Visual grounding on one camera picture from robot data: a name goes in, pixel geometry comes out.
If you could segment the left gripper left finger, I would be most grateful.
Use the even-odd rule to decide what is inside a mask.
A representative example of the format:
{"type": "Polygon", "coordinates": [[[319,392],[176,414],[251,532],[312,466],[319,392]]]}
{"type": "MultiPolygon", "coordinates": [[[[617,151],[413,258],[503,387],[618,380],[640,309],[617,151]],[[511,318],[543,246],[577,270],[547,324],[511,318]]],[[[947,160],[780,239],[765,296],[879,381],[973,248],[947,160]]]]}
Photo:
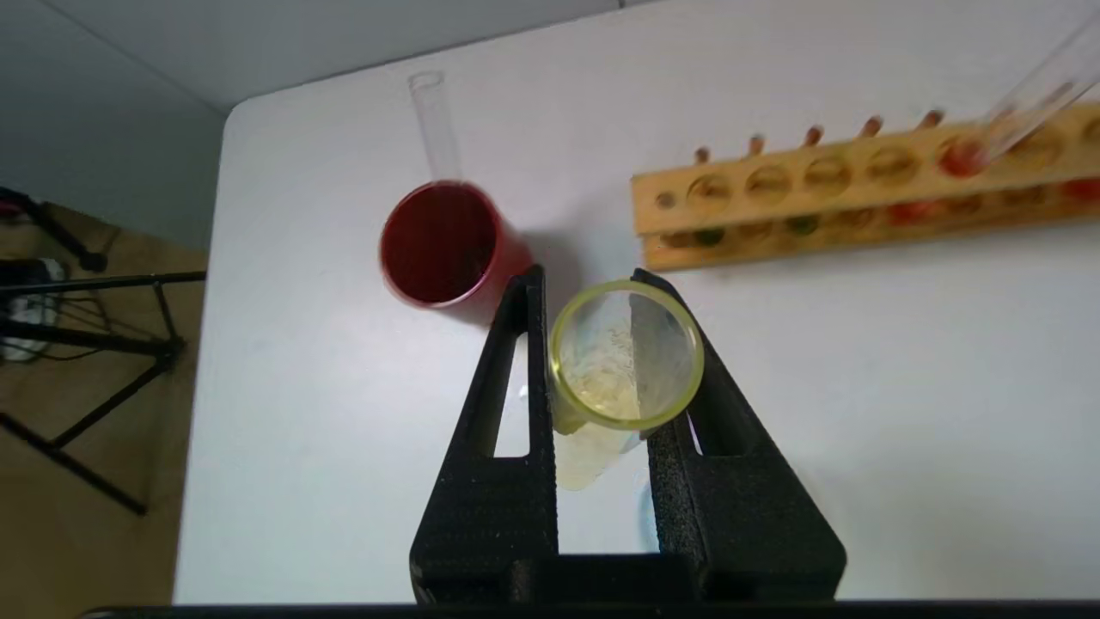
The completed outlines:
{"type": "Polygon", "coordinates": [[[413,538],[417,603],[508,603],[512,568],[559,552],[553,408],[547,387],[544,270],[512,278],[413,538]],[[495,457],[512,357],[526,334],[528,451],[495,457]]]}

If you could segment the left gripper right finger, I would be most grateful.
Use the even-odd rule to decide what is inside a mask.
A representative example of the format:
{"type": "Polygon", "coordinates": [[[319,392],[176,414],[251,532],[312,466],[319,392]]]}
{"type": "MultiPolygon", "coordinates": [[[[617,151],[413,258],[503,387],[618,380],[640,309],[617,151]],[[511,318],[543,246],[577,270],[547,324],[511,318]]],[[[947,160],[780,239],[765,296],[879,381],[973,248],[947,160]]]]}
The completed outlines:
{"type": "Polygon", "coordinates": [[[832,603],[840,538],[698,338],[698,391],[645,436],[657,553],[632,561],[632,603],[832,603]]]}

